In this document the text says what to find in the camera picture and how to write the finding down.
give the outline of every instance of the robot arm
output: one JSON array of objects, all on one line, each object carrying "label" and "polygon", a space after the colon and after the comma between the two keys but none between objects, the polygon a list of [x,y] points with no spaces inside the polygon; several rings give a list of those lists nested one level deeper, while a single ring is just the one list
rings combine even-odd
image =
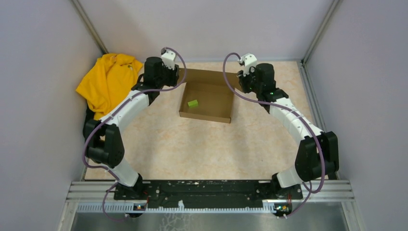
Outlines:
[{"label": "robot arm", "polygon": [[88,137],[101,121],[111,117],[90,140],[86,157],[107,167],[117,176],[119,184],[135,192],[141,189],[142,177],[124,158],[125,149],[121,133],[135,116],[153,103],[160,92],[151,91],[136,97],[135,94],[142,90],[162,89],[164,85],[177,84],[179,67],[174,62],[175,58],[176,54],[169,50],[162,50],[160,58],[147,58],[144,74],[139,76],[137,84],[127,97],[108,115],[100,120],[89,120],[85,124],[85,137]]},{"label": "robot arm", "polygon": [[244,69],[238,72],[240,86],[244,93],[254,92],[259,101],[272,102],[291,111],[276,106],[261,104],[273,117],[277,118],[289,131],[290,135],[299,146],[296,161],[289,169],[272,176],[272,189],[281,193],[285,188],[300,184],[304,181],[314,180],[321,176],[321,165],[316,143],[311,138],[302,118],[317,136],[323,150],[326,174],[334,173],[339,169],[339,156],[337,137],[333,132],[323,132],[314,126],[302,115],[289,99],[288,94],[276,87],[275,71],[271,64],[258,64],[253,54],[246,54],[238,61]]}]

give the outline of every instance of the gray floor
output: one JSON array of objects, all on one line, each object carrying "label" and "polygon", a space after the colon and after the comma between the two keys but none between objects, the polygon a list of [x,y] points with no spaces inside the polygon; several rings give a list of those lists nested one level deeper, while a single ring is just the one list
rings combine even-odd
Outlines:
[{"label": "gray floor", "polygon": [[144,214],[116,223],[102,213],[78,213],[72,231],[346,231],[340,203],[306,204],[293,217],[276,219],[272,214]]}]

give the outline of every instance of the green sponge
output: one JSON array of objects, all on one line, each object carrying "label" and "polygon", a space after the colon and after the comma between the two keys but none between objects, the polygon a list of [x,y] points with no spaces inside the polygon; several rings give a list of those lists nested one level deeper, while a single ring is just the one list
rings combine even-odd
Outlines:
[{"label": "green sponge", "polygon": [[189,105],[189,108],[198,107],[198,101],[197,100],[190,101],[187,104]]}]

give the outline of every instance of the box flap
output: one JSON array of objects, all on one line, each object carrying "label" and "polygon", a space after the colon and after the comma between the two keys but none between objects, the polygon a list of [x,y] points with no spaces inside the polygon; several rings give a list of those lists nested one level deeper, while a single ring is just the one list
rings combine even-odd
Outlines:
[{"label": "box flap", "polygon": [[[227,86],[225,83],[224,77],[222,76],[221,71],[208,71],[208,70],[198,70],[198,69],[189,69],[187,68],[187,77],[186,82],[189,83],[204,83],[204,84],[213,84],[220,86]],[[181,77],[184,75],[184,68],[180,68],[178,79],[181,81]],[[239,84],[239,79],[236,73],[227,72],[227,79],[232,87],[242,91],[242,88]]]}]

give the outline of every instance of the yellow jacket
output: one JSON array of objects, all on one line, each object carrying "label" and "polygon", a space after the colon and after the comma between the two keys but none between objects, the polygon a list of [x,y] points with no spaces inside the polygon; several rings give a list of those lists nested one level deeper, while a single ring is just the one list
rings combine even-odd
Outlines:
[{"label": "yellow jacket", "polygon": [[84,97],[98,120],[112,111],[136,84],[143,64],[133,56],[105,54],[84,76],[76,91]]}]

